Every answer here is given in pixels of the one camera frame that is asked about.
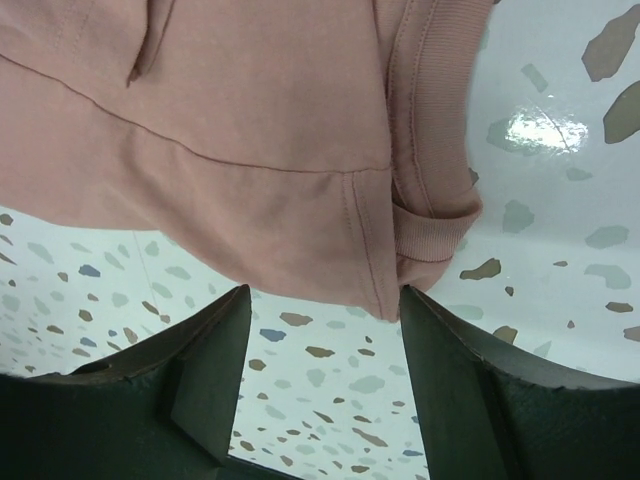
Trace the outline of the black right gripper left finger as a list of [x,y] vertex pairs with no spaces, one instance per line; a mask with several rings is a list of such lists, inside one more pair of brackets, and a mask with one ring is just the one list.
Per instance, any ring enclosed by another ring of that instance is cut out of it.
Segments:
[[5,479],[213,479],[244,368],[251,293],[71,373],[1,378]]

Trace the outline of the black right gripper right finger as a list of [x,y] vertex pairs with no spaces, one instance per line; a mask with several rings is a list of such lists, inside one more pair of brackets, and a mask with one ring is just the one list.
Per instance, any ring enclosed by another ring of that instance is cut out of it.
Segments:
[[412,287],[400,320],[431,478],[638,478],[638,384],[526,352]]

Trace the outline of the pink printed t-shirt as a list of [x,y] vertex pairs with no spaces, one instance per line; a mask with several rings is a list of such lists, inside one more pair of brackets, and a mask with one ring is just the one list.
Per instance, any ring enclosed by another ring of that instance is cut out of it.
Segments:
[[490,1],[5,1],[1,202],[388,321],[479,217]]

